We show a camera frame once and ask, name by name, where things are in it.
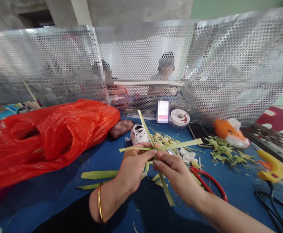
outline bundle of sticks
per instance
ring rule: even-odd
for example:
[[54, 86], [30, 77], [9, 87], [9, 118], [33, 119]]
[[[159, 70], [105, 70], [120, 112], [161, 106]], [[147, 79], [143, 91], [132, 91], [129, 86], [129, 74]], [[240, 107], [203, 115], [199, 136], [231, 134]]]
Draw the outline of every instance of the bundle of sticks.
[[283, 133], [268, 129], [267, 127], [257, 123], [254, 123], [251, 127], [249, 127], [249, 130], [261, 139], [264, 139], [266, 142], [271, 142], [283, 149]]

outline red plastic bag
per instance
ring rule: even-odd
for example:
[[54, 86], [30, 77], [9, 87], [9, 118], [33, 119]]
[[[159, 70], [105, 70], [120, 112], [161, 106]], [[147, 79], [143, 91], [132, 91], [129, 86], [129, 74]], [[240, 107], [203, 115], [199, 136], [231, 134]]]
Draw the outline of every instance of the red plastic bag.
[[116, 108], [85, 99], [0, 120], [0, 188], [69, 165], [119, 120]]

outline green wall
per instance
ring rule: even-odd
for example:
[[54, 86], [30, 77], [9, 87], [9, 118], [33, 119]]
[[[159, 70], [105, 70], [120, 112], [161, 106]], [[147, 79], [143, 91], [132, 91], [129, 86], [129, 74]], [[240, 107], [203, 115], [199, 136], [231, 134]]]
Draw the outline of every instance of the green wall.
[[[281, 6], [283, 0], [194, 0], [191, 18], [212, 19]], [[283, 105], [283, 95], [274, 105]]]

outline yellow glue gun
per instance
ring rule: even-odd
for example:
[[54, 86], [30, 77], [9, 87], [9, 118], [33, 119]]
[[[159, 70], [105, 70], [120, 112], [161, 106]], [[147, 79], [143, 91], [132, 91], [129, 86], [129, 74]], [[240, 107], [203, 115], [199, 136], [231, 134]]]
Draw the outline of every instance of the yellow glue gun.
[[258, 177], [263, 181], [271, 181], [272, 183], [277, 183], [283, 179], [283, 163], [274, 158], [269, 153], [264, 150], [257, 150], [258, 156], [262, 158], [267, 163], [259, 161], [269, 172], [259, 171], [257, 173]]

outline metal partition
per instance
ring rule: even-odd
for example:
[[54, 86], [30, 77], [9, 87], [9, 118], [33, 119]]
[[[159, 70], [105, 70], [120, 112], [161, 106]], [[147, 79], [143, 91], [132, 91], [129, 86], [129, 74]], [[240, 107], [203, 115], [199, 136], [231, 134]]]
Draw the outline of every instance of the metal partition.
[[[184, 87], [115, 85], [158, 80]], [[171, 20], [132, 27], [77, 26], [0, 32], [0, 105], [31, 99], [46, 106], [88, 98], [124, 113], [156, 112], [158, 97], [193, 121], [235, 117], [248, 126], [283, 94], [283, 8], [214, 20]]]

